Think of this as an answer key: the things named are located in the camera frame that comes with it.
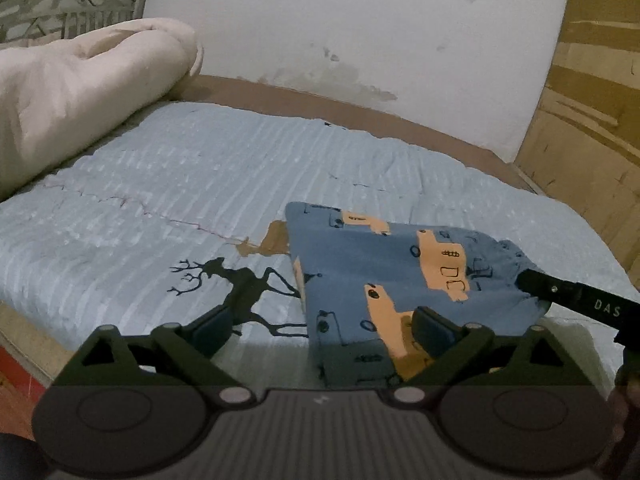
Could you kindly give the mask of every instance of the antlers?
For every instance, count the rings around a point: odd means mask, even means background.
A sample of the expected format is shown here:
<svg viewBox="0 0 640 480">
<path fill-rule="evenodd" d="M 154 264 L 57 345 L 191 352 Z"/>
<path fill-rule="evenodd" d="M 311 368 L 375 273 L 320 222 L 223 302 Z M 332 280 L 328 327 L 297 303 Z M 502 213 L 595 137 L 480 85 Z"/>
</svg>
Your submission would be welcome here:
<svg viewBox="0 0 640 480">
<path fill-rule="evenodd" d="M 194 276 L 190 272 L 187 272 L 182 278 L 182 280 L 186 280 L 189 283 L 191 283 L 193 280 L 197 280 L 198 284 L 193 288 L 188 288 L 187 290 L 179 290 L 178 288 L 175 288 L 174 286 L 172 286 L 172 288 L 170 288 L 167 291 L 167 292 L 175 292 L 176 296 L 180 296 L 181 294 L 185 294 L 187 292 L 193 292 L 194 290 L 199 289 L 202 286 L 202 273 L 204 272 L 203 270 L 204 266 L 202 264 L 199 264 L 198 262 L 194 262 L 193 265 L 191 265 L 191 263 L 188 260 L 181 260 L 180 263 L 185 265 L 185 267 L 169 267 L 171 269 L 171 272 L 183 272 L 184 270 L 193 270 L 193 269 L 200 269 L 200 272 L 198 273 L 197 276 Z"/>
</svg>

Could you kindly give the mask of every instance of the rolled comforter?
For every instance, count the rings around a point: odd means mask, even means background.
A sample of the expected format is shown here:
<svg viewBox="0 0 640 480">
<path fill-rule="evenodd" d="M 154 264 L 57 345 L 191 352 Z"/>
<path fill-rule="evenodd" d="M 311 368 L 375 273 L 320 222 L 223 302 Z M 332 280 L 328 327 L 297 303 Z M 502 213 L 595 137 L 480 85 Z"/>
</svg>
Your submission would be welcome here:
<svg viewBox="0 0 640 480">
<path fill-rule="evenodd" d="M 0 200 L 200 72 L 202 48 L 167 18 L 0 51 Z"/>
</svg>

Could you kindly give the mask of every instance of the red surface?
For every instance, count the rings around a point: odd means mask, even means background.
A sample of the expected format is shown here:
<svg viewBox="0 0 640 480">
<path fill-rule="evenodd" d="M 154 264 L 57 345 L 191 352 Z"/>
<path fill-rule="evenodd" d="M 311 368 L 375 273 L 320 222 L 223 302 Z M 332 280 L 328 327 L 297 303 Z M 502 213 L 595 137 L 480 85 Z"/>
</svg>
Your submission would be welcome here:
<svg viewBox="0 0 640 480">
<path fill-rule="evenodd" d="M 4 375 L 18 392 L 29 397 L 31 375 L 2 347 L 0 347 L 0 374 Z"/>
<path fill-rule="evenodd" d="M 33 439 L 31 414 L 44 391 L 45 387 L 0 346 L 0 433 Z"/>
<path fill-rule="evenodd" d="M 40 397 L 42 397 L 42 394 L 44 394 L 45 390 L 46 388 L 42 386 L 42 384 L 36 381 L 36 379 L 31 378 L 31 389 L 29 391 L 29 400 L 31 400 L 34 403 L 38 402 L 40 400 Z"/>
</svg>

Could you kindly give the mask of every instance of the bed frame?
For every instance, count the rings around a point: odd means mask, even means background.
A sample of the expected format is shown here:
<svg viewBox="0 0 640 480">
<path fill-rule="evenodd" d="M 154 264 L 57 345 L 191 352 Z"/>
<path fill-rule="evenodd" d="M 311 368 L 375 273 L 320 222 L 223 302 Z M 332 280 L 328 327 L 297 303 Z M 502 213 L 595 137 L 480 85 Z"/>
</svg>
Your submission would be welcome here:
<svg viewBox="0 0 640 480">
<path fill-rule="evenodd" d="M 0 43 L 71 39 L 142 18 L 146 0 L 0 0 Z"/>
</svg>

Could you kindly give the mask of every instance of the screw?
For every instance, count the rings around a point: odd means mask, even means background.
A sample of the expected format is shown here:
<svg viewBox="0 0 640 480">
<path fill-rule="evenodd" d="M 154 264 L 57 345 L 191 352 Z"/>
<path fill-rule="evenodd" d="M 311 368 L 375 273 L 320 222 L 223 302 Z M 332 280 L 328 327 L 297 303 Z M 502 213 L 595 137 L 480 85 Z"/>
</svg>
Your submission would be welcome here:
<svg viewBox="0 0 640 480">
<path fill-rule="evenodd" d="M 227 404 L 242 404 L 251 399 L 251 392 L 242 386 L 225 388 L 218 395 Z"/>
<path fill-rule="evenodd" d="M 403 386 L 394 391 L 394 397 L 404 404 L 416 404 L 424 400 L 425 394 L 415 386 Z"/>
</svg>

